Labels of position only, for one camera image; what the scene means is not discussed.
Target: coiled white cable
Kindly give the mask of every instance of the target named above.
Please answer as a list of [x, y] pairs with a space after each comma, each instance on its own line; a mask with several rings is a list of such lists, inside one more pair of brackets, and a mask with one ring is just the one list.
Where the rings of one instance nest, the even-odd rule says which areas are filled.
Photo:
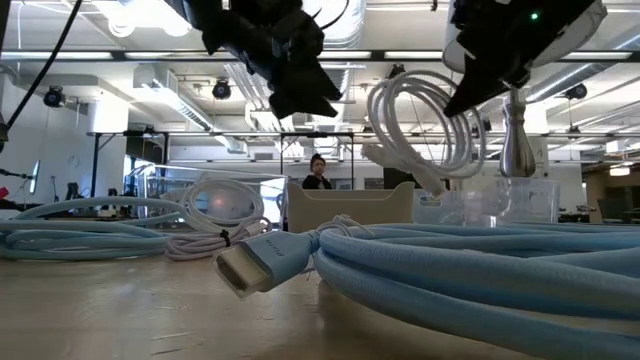
[[[198, 196], [204, 192], [228, 190], [238, 198], [251, 201], [251, 215], [228, 219], [208, 215], [196, 205]], [[256, 236], [263, 231], [271, 231], [271, 222], [264, 217], [264, 202], [258, 192], [246, 184], [228, 179], [201, 179], [182, 194], [180, 205], [189, 213], [189, 225], [196, 234], [172, 236], [167, 243], [165, 255], [175, 261], [196, 260], [210, 257], [216, 251], [229, 247], [235, 242]]]
[[[446, 117], [443, 111], [451, 96], [439, 85], [423, 77], [435, 78], [453, 90], [457, 87], [449, 78], [428, 70], [409, 71], [378, 84], [369, 94], [367, 109], [369, 121], [382, 147], [365, 145], [362, 155], [380, 166], [413, 174], [425, 190], [439, 196], [445, 192], [441, 178], [466, 179], [480, 171], [486, 153], [486, 134], [480, 114], [475, 108], [471, 109], [478, 129], [479, 150], [478, 161], [473, 166], [468, 166], [472, 163], [474, 146], [469, 119], [465, 114]], [[401, 93], [420, 99], [433, 110], [440, 121], [445, 134], [445, 154], [440, 165], [424, 159], [405, 139], [398, 125], [395, 104]]]
[[[228, 190], [232, 191], [237, 196], [246, 197], [251, 200], [251, 204], [253, 206], [253, 212], [251, 215], [236, 218], [236, 219], [225, 219], [225, 218], [217, 218], [212, 215], [207, 215], [200, 211], [196, 206], [196, 200], [200, 194], [203, 192], [209, 191], [219, 191], [219, 190]], [[262, 201], [262, 197], [251, 187], [235, 181], [228, 179], [204, 179], [196, 184], [189, 187], [184, 194], [182, 195], [182, 199], [180, 200], [180, 204], [187, 208], [187, 211], [191, 215], [192, 220], [198, 225], [194, 228], [198, 231], [202, 232], [220, 232], [226, 227], [236, 227], [240, 223], [245, 223], [247, 221], [255, 220], [260, 221], [264, 216], [264, 203]]]

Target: coiled cable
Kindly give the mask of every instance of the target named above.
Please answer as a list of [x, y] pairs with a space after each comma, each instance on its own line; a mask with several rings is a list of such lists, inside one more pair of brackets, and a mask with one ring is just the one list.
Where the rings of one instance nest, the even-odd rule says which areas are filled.
[[[409, 71], [379, 83], [369, 94], [367, 109], [369, 121], [382, 147], [365, 145], [362, 154], [380, 166], [413, 174], [425, 190], [439, 196], [445, 192], [441, 178], [465, 179], [480, 171], [486, 153], [486, 134], [480, 114], [473, 108], [471, 117], [478, 131], [479, 149], [478, 160], [473, 166], [469, 166], [472, 163], [474, 147], [469, 118], [465, 114], [446, 117], [444, 108], [451, 96], [438, 84], [427, 81], [424, 77], [435, 78], [453, 90], [457, 87], [451, 79], [428, 70]], [[420, 99], [436, 114], [445, 134], [444, 158], [439, 165], [424, 159], [404, 137], [398, 124], [395, 103], [402, 93]]]
[[[378, 312], [545, 359], [640, 358], [638, 335], [508, 310], [640, 321], [637, 230], [514, 227], [504, 235], [467, 228], [470, 235], [461, 237], [441, 226], [326, 228], [312, 246], [318, 273]], [[474, 230], [494, 234], [476, 238]], [[563, 255], [540, 256], [545, 252]]]
[[[222, 219], [204, 214], [195, 206], [199, 194], [212, 189], [248, 196], [253, 214], [241, 219]], [[68, 211], [115, 206], [163, 208], [166, 215], [119, 222], [52, 221], [40, 216]], [[165, 254], [172, 260], [195, 260], [242, 239], [270, 231], [263, 216], [262, 198], [249, 186], [233, 180], [204, 180], [187, 189], [182, 201], [132, 197], [75, 199], [27, 210], [13, 220], [0, 221], [0, 257], [13, 260], [105, 260]], [[183, 219], [195, 233], [166, 234], [145, 229]]]

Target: clear plastic container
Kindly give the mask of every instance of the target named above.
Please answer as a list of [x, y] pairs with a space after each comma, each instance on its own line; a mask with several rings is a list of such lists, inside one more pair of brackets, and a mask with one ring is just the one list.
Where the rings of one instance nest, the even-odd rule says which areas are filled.
[[[211, 179], [234, 180], [250, 187], [262, 200], [263, 215], [272, 222], [275, 229], [281, 228], [284, 215], [281, 208], [288, 179], [282, 175], [146, 165], [134, 169], [125, 177], [124, 193], [129, 196], [179, 202], [190, 186], [199, 181]], [[197, 196], [196, 206], [203, 213], [216, 218], [241, 219], [254, 212], [251, 195], [213, 187]], [[132, 215], [138, 218], [168, 213], [166, 209], [146, 206], [132, 210]], [[181, 221], [160, 226], [163, 229], [188, 229], [188, 226]]]
[[551, 180], [500, 178], [479, 191], [451, 191], [434, 199], [416, 190], [414, 222], [499, 226], [505, 223], [556, 223], [560, 184]]
[[506, 222], [558, 222], [560, 183], [552, 180], [503, 178], [483, 192], [485, 215]]

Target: desk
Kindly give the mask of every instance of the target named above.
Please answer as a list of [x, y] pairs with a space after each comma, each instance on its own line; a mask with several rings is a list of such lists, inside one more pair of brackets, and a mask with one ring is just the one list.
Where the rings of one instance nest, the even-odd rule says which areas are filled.
[[0, 261], [0, 319], [3, 360], [532, 359], [377, 314], [316, 275], [239, 301], [206, 260]]

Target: person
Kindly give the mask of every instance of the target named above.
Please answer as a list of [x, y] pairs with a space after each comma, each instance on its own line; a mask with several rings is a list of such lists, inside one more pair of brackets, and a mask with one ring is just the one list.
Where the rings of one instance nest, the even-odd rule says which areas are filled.
[[302, 188], [305, 190], [331, 190], [331, 183], [322, 176], [326, 166], [327, 162], [320, 154], [313, 155], [313, 157], [311, 157], [311, 163], [309, 164], [313, 174], [304, 179]]

